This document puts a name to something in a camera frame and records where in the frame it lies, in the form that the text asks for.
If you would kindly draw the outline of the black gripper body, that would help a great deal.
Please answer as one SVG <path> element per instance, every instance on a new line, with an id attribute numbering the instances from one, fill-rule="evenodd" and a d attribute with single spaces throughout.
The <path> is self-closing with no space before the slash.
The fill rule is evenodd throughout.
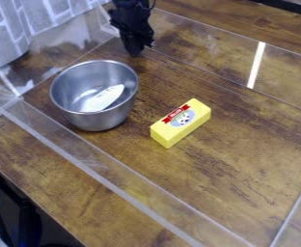
<path id="1" fill-rule="evenodd" d="M 120 31 L 152 36 L 154 31 L 149 17 L 156 0 L 112 0 L 112 2 L 114 7 L 108 11 L 110 24 Z"/>

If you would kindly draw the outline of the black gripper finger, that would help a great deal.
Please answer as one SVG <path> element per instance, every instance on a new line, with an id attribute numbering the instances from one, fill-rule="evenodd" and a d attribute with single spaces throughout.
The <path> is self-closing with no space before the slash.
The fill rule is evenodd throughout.
<path id="1" fill-rule="evenodd" d="M 153 47 L 153 43 L 154 43 L 153 33 L 134 34 L 133 35 L 133 45 L 132 45 L 132 55 L 137 56 L 144 50 L 145 46 Z"/>
<path id="2" fill-rule="evenodd" d="M 133 37 L 129 33 L 120 31 L 121 41 L 129 53 L 133 53 Z"/>

